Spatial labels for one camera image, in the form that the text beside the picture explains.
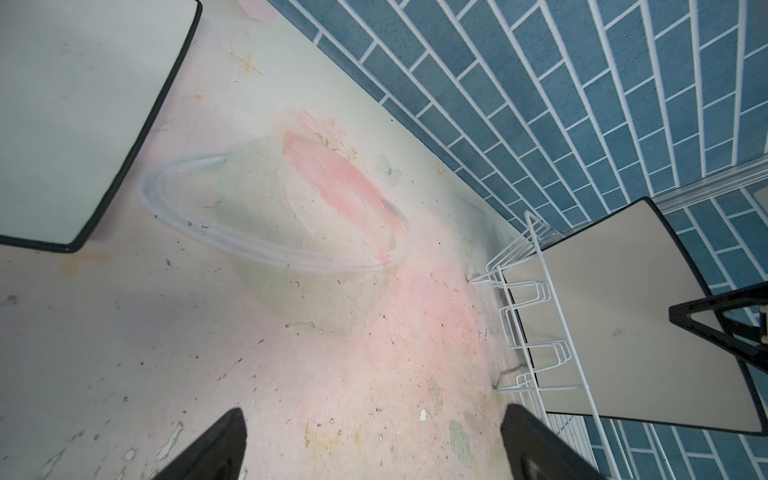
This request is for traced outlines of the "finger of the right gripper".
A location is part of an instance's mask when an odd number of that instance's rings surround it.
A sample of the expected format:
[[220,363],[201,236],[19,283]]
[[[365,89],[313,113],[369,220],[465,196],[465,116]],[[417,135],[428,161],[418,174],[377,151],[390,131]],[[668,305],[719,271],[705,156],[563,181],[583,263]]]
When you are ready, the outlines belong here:
[[[758,324],[728,316],[755,308]],[[719,347],[757,370],[767,373],[767,283],[741,288],[669,307],[669,321]]]

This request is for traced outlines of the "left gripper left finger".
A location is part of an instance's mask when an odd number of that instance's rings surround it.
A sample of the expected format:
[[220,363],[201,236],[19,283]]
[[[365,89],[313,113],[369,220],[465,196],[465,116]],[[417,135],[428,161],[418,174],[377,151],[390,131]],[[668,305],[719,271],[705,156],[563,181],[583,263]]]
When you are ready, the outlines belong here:
[[154,476],[156,480],[237,480],[247,446],[243,411],[232,408]]

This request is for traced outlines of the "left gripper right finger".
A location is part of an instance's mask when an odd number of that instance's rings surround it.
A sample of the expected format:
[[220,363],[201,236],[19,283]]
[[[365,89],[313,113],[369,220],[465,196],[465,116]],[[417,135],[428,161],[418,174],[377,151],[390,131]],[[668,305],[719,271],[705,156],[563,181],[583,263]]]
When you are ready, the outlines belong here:
[[514,479],[604,479],[522,405],[507,406],[500,432]]

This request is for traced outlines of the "square white plate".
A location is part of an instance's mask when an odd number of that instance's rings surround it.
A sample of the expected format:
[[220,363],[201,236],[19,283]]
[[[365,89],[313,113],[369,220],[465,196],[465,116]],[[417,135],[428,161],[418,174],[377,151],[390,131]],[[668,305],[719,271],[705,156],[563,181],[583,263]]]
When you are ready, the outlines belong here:
[[765,435],[747,365],[669,321],[710,295],[656,205],[643,198],[544,248],[605,418]]
[[202,17],[198,1],[1,5],[1,241],[78,251],[119,190]]

